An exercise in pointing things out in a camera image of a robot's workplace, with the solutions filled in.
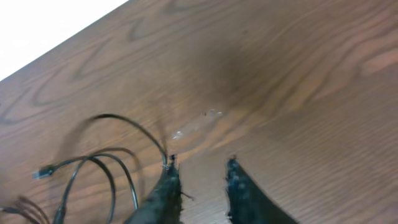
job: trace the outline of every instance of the wooden table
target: wooden table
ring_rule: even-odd
[[[22,194],[52,217],[74,166],[43,180],[33,171],[108,146],[139,157],[142,169],[118,154],[142,199],[161,170],[142,134],[120,121],[73,134],[107,112],[178,154],[183,190],[196,198],[184,199],[185,224],[228,223],[233,154],[301,223],[397,223],[397,23],[395,0],[127,2],[0,83],[0,203]],[[212,110],[220,116],[202,119]],[[121,223],[131,196],[122,170],[104,161]],[[104,223],[110,196],[87,164],[67,223]]]

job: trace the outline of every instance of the cable connector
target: cable connector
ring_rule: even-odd
[[[39,171],[32,174],[33,179],[43,179],[51,176],[55,172],[54,165],[48,165],[39,169]]]

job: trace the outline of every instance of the white background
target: white background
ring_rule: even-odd
[[[126,1],[0,1],[0,81]]]

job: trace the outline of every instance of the brown wooden surface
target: brown wooden surface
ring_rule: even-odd
[[[227,223],[232,154],[302,223],[397,223],[397,13],[395,0],[127,2],[0,83],[0,203],[23,194],[52,217],[72,167],[44,180],[32,172],[106,146],[136,152],[147,194],[160,156],[137,131],[100,121],[80,142],[68,135],[112,112],[178,154],[196,198],[184,199],[186,224]],[[211,109],[223,116],[172,140]],[[122,170],[110,168],[121,223],[132,202]],[[109,200],[106,177],[88,164],[67,223],[103,223]]]

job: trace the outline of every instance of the wood grain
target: wood grain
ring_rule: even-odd
[[[143,198],[161,169],[144,136],[118,121],[74,134],[111,112],[178,154],[196,198],[184,201],[186,224],[227,223],[232,154],[302,223],[397,223],[397,48],[394,0],[129,1],[0,83],[0,203],[24,194],[52,216],[70,169],[31,173],[107,146],[137,154],[143,177],[120,156]],[[210,109],[223,116],[172,140]],[[109,166],[121,223],[132,202],[122,170]],[[109,203],[106,177],[87,165],[67,223],[101,223]]]

